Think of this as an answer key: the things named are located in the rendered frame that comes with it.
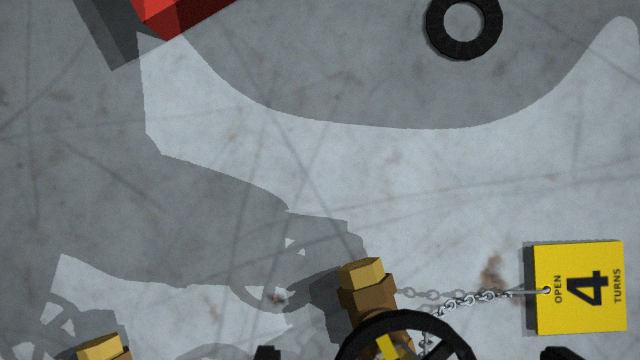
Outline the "dark red rectangular block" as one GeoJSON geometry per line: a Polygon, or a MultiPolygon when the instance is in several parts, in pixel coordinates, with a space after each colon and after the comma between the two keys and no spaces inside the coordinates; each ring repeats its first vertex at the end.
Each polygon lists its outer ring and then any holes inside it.
{"type": "Polygon", "coordinates": [[[237,0],[130,0],[142,23],[169,41],[237,0]]]}

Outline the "yellow tag on silver chain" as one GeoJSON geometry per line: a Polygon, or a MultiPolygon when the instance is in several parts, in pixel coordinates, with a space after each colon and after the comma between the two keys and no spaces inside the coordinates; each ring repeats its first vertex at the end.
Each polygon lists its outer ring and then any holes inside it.
{"type": "Polygon", "coordinates": [[[456,305],[534,294],[537,335],[627,330],[623,241],[539,244],[531,245],[531,252],[533,290],[467,294],[461,300],[448,299],[432,315],[443,319],[456,305]],[[486,293],[492,298],[486,299],[486,293]]]}

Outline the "black flat ring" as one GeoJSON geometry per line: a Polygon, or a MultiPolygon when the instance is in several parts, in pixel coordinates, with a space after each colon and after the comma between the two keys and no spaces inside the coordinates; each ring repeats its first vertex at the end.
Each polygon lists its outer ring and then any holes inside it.
{"type": "Polygon", "coordinates": [[[502,29],[503,13],[498,0],[433,0],[426,14],[426,31],[430,42],[441,54],[452,59],[470,60],[484,55],[496,44],[502,29]],[[447,9],[458,2],[475,4],[484,16],[482,33],[469,42],[451,38],[444,27],[447,9]]]}

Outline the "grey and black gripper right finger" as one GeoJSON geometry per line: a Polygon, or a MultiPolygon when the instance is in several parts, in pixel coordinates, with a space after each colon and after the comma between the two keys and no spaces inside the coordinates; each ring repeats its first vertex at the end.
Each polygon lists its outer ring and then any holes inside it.
{"type": "Polygon", "coordinates": [[[585,360],[565,346],[547,346],[540,353],[540,360],[585,360]]]}

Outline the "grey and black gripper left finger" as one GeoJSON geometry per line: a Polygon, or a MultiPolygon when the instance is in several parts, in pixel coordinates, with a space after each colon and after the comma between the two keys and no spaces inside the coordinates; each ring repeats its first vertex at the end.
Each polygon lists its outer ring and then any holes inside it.
{"type": "Polygon", "coordinates": [[[253,360],[281,360],[281,351],[274,345],[258,345],[253,360]]]}

